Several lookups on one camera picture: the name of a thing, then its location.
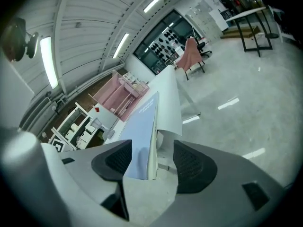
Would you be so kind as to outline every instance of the white ceiling beam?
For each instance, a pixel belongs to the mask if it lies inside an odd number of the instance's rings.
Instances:
[[[62,78],[61,58],[60,58],[60,31],[61,31],[62,18],[64,15],[67,1],[68,0],[58,1],[57,10],[54,16],[53,37],[52,37],[52,52],[53,52],[54,67],[56,70],[59,84],[64,94],[67,94],[67,91],[66,91],[65,83]]]
[[[124,25],[126,24],[126,22],[128,21],[129,17],[132,15],[132,13],[134,13],[137,8],[142,4],[142,2],[144,2],[145,0],[135,0],[133,2],[133,4],[129,7],[129,9],[124,13],[124,16],[120,19],[118,25],[116,26],[116,28],[114,29],[113,34],[111,35],[109,42],[107,44],[107,47],[104,51],[104,55],[103,58],[105,58],[105,60],[102,60],[100,67],[102,68],[102,71],[105,68],[106,65],[106,59],[108,58],[113,45],[119,35],[119,33],[121,32],[121,30],[123,29]]]

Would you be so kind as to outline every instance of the desk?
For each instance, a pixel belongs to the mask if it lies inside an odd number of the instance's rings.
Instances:
[[[106,108],[104,108],[100,104],[96,104],[89,112],[88,115],[94,119],[98,118],[99,121],[108,129],[111,129],[115,122],[118,120],[118,117],[108,111]]]
[[[133,111],[143,105],[156,92],[159,92],[157,130],[169,131],[182,136],[180,100],[174,67],[171,65],[167,66],[148,86],[150,89],[142,97]],[[113,128],[115,130],[113,137],[107,139],[105,144],[118,141],[120,133],[126,123],[127,120],[125,122],[119,120]]]
[[[260,17],[259,17],[258,14],[257,14],[257,12],[262,11],[262,10],[264,10],[264,9],[266,9],[266,7],[261,7],[261,8],[258,8],[258,9],[248,10],[248,11],[245,11],[245,12],[242,12],[242,13],[240,13],[240,14],[237,14],[236,16],[233,16],[233,17],[231,17],[231,18],[229,18],[229,19],[226,20],[226,22],[232,21],[232,20],[234,20],[234,21],[236,22],[236,25],[237,25],[237,28],[238,28],[238,30],[239,30],[240,37],[241,37],[241,40],[242,40],[242,44],[243,44],[244,51],[245,51],[245,52],[246,52],[246,51],[257,51],[259,57],[261,57],[261,55],[260,55],[260,50],[272,50],[272,49],[273,49],[273,47],[272,47],[272,45],[271,45],[271,42],[270,42],[270,39],[269,39],[269,37],[268,37],[267,31],[266,31],[266,29],[265,29],[265,27],[264,27],[264,25],[263,25],[263,23],[262,23]],[[247,17],[247,16],[250,15],[250,14],[255,14],[255,15],[256,15],[257,20],[258,20],[259,23],[261,24],[262,29],[263,29],[263,31],[264,31],[264,33],[265,33],[265,37],[267,38],[267,41],[268,41],[269,46],[259,46],[259,45],[258,45],[256,36],[255,36],[255,34],[254,34],[253,30],[252,30],[251,24],[250,24],[250,22],[249,22],[249,20],[248,20],[248,17]],[[247,23],[248,23],[248,25],[249,25],[249,27],[250,27],[250,30],[251,30],[251,32],[252,32],[252,34],[253,34],[253,36],[254,36],[254,39],[255,39],[255,42],[256,42],[256,46],[257,46],[256,48],[249,48],[249,49],[247,49],[246,46],[245,46],[244,37],[243,37],[242,31],[241,31],[241,28],[240,28],[240,25],[239,25],[239,22],[238,22],[238,19],[239,19],[239,18],[242,18],[242,17],[246,18],[246,21],[247,21]]]
[[[156,92],[159,92],[157,125],[156,130],[163,135],[161,143],[156,143],[157,140],[152,140],[150,146],[149,160],[147,169],[152,168],[152,164],[158,153],[162,157],[173,159],[173,141],[179,140],[182,136],[182,119],[180,100],[177,88],[177,80],[174,67],[169,65],[161,71],[149,84],[149,90],[136,105],[134,110],[143,105]],[[119,120],[114,127],[115,133],[112,138],[107,139],[105,144],[119,140],[120,134],[127,123]]]

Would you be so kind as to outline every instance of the pink cloth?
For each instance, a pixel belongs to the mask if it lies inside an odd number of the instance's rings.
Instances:
[[[201,62],[202,58],[197,49],[197,44],[194,38],[186,40],[185,51],[181,59],[176,62],[177,66],[187,71],[191,66]]]

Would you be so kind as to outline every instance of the office chair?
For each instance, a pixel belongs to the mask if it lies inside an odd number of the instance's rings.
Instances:
[[[207,57],[209,57],[209,55],[207,53],[213,53],[212,51],[202,52],[203,51],[202,48],[205,46],[205,42],[202,42],[201,44],[199,44],[199,42],[196,38],[195,38],[195,40],[197,42],[197,49],[199,50],[201,56],[206,55]]]

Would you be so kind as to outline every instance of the pink shelf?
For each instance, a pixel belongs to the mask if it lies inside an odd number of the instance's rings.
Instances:
[[[132,85],[113,70],[112,78],[100,88],[93,99],[125,121],[148,89],[149,87],[144,82]]]

